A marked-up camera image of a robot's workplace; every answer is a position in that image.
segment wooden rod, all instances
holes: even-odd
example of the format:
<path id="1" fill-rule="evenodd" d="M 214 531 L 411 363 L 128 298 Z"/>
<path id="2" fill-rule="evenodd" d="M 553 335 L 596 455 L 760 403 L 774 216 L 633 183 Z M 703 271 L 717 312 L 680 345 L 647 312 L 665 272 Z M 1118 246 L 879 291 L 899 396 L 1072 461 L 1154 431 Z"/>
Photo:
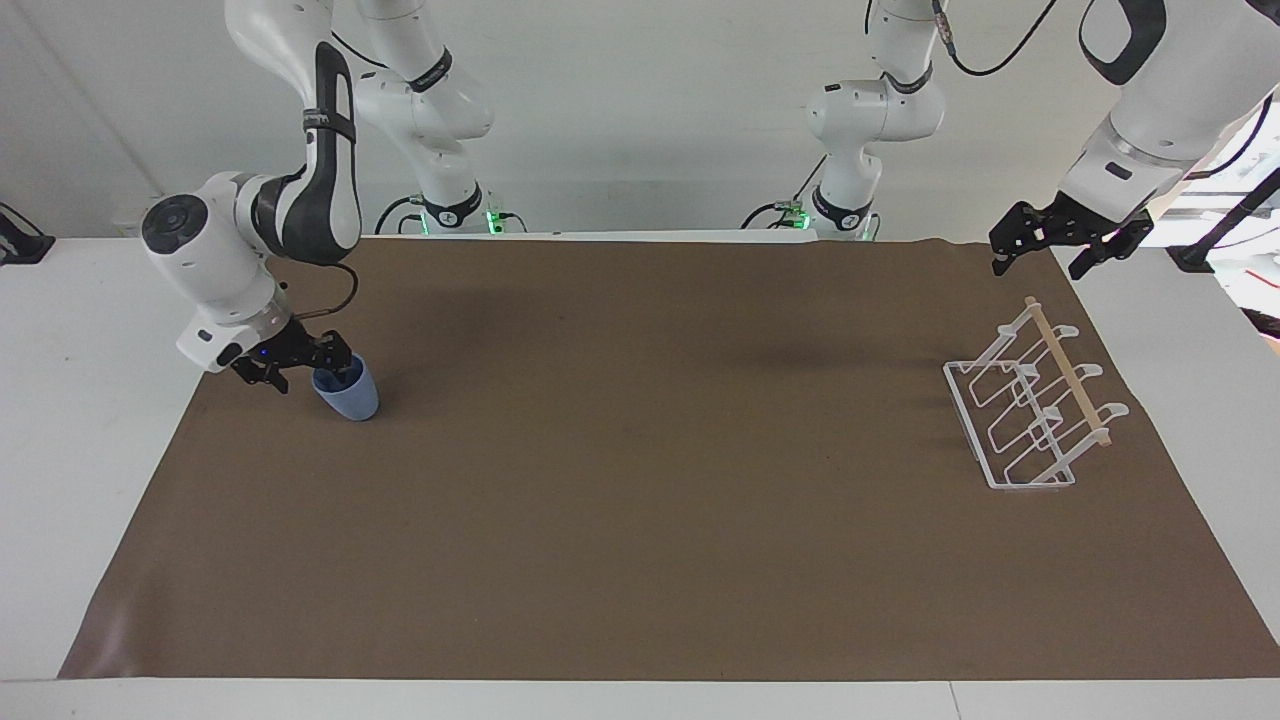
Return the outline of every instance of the wooden rod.
<path id="1" fill-rule="evenodd" d="M 1106 425 L 1102 424 L 1102 418 L 1098 416 L 1098 409 L 1093 406 L 1093 401 L 1089 400 L 1089 393 L 1084 389 L 1084 383 L 1082 383 L 1080 378 L 1075 375 L 1075 368 L 1066 357 L 1066 351 L 1062 350 L 1062 343 L 1059 342 L 1057 336 L 1053 334 L 1053 325 L 1048 324 L 1048 318 L 1044 316 L 1044 310 L 1041 307 L 1039 301 L 1034 297 L 1027 297 L 1027 309 L 1032 311 L 1032 319 L 1036 320 L 1036 327 L 1039 328 L 1041 337 L 1043 337 L 1044 343 L 1048 345 L 1050 355 L 1053 356 L 1053 361 L 1057 363 L 1057 369 L 1062 372 L 1062 377 L 1066 379 L 1068 387 L 1071 388 L 1071 395 L 1075 397 L 1075 402 L 1080 406 L 1080 411 L 1084 413 L 1084 420 L 1093 430 L 1106 428 Z M 1111 445 L 1111 438 L 1103 437 L 1098 441 L 1098 445 L 1107 447 Z"/>

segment blue cup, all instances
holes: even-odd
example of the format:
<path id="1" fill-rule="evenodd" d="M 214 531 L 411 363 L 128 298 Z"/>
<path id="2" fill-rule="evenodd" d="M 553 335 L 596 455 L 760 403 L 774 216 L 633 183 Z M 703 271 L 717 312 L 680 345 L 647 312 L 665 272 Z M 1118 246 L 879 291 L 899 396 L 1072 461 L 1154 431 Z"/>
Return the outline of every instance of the blue cup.
<path id="1" fill-rule="evenodd" d="M 332 370 L 312 370 L 311 387 L 329 407 L 348 420 L 360 423 L 378 413 L 378 386 L 360 355 L 352 354 L 351 368 L 340 375 Z"/>

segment white table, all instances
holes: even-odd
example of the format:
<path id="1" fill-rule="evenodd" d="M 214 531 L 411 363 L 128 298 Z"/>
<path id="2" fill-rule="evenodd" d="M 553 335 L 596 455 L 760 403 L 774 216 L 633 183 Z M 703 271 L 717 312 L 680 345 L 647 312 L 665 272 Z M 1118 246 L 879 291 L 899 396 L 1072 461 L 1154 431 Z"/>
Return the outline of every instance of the white table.
<path id="1" fill-rule="evenodd" d="M 812 240 L 625 233 L 598 241 Z M 1073 254 L 1064 252 L 1068 260 Z M 1139 252 L 1076 286 L 1222 548 L 1280 637 L 1280 357 L 1208 277 Z M 200 373 L 189 307 L 131 240 L 0 269 L 0 719 L 1280 717 L 1280 679 L 1188 683 L 460 683 L 52 678 Z"/>

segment brown mat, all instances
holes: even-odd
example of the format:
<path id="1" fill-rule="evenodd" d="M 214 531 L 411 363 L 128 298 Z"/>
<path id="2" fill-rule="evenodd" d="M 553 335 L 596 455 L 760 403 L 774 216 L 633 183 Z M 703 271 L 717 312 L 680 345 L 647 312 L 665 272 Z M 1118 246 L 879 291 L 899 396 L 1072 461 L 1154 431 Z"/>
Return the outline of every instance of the brown mat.
<path id="1" fill-rule="evenodd" d="M 1001 281 L 941 241 L 353 264 L 330 324 L 381 413 L 206 377 L 60 676 L 1280 675 L 1114 369 L 1091 387 L 1134 414 L 1079 486 L 986 487 L 943 361 L 1034 293 L 1111 368 L 1047 255 Z M 300 309 L 346 291 L 279 270 Z"/>

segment white wall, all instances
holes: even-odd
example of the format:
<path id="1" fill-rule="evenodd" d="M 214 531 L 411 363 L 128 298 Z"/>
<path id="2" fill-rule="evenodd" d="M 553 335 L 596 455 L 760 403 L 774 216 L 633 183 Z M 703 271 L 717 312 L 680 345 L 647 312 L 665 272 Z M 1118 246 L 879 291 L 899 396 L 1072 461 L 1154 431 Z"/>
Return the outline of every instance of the white wall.
<path id="1" fill-rule="evenodd" d="M 993 78 L 960 76 L 940 47 L 948 117 L 931 140 L 881 150 L 882 237 L 984 237 L 1015 200 L 1052 197 L 1116 97 L 1076 47 L 1084 5 L 1060 3 Z M 535 229 L 736 227 L 790 196 L 820 155 L 805 129 L 809 95 L 878 76 L 860 0 L 433 6 L 457 61 L 497 100 L 493 133 L 472 143 L 481 181 Z M 218 0 L 0 0 L 0 199 L 46 229 L 113 233 L 118 208 L 146 205 L 146 176 L 178 192 L 219 170 L 301 163 L 296 97 L 236 50 Z M 1038 10 L 954 3 L 961 54 L 970 65 L 998 60 Z M 14 22 L 22 14 L 31 32 Z M 338 0 L 335 26 L 369 47 L 351 4 Z M 49 58 L 29 53 L 32 32 Z M 50 82 L 58 64 L 65 79 Z M 77 85 L 86 99 L 68 100 Z M 113 132 L 122 147 L 99 137 Z M 360 135 L 358 170 L 366 228 L 416 190 L 372 128 Z"/>

